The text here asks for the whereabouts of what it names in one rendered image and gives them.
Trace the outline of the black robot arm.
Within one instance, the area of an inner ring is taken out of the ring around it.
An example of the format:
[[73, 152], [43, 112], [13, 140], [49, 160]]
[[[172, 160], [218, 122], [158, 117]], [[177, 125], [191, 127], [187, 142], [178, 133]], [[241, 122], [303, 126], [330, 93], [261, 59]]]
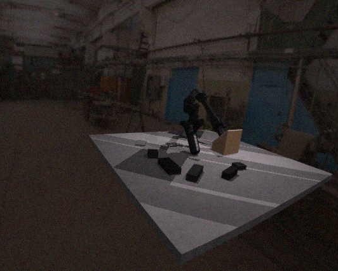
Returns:
[[[184, 99], [184, 112], [189, 114], [189, 113], [196, 113], [198, 114], [199, 111], [199, 103], [195, 103], [193, 104], [196, 99], [201, 102], [209, 117], [210, 117], [210, 123], [212, 125], [212, 128], [214, 129], [215, 132], [218, 133], [219, 136], [221, 136], [224, 132], [226, 132], [226, 127], [227, 125], [219, 118], [215, 115], [215, 113], [213, 112], [213, 109], [211, 108], [211, 106], [209, 105], [209, 103], [207, 102], [207, 96], [205, 91], [199, 89], [197, 90], [196, 88], [191, 92], [191, 94], [186, 97]], [[198, 116], [197, 118], [193, 118], [191, 124], [195, 124], [198, 127], [202, 127], [203, 124], [205, 123], [205, 119], [199, 119]], [[222, 127], [221, 127], [222, 126]], [[221, 128], [219, 128], [221, 127]], [[218, 129], [219, 128], [219, 129]]]

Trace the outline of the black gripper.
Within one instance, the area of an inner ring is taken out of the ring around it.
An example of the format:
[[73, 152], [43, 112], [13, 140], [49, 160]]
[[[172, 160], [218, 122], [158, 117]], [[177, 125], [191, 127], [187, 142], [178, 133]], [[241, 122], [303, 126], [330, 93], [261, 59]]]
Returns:
[[[186, 132], [186, 136], [188, 136], [188, 134], [189, 134], [189, 129], [191, 128], [190, 125], [192, 125], [191, 122], [192, 122], [193, 118], [194, 117], [197, 118], [197, 116], [199, 116], [196, 113], [189, 113], [188, 115], [189, 115], [189, 119], [187, 121], [181, 121], [180, 122], [180, 125], [182, 125], [184, 127], [184, 130]], [[197, 133], [198, 129], [199, 129], [199, 127], [197, 125], [193, 124], [193, 132]]]

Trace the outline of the dark grey controller unit with green rocker switches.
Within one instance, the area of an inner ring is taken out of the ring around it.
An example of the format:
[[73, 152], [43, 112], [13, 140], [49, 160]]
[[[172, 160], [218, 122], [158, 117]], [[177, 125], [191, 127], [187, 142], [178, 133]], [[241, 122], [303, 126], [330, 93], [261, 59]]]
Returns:
[[191, 154], [197, 155], [200, 152], [197, 134], [195, 132], [189, 132], [187, 140]]

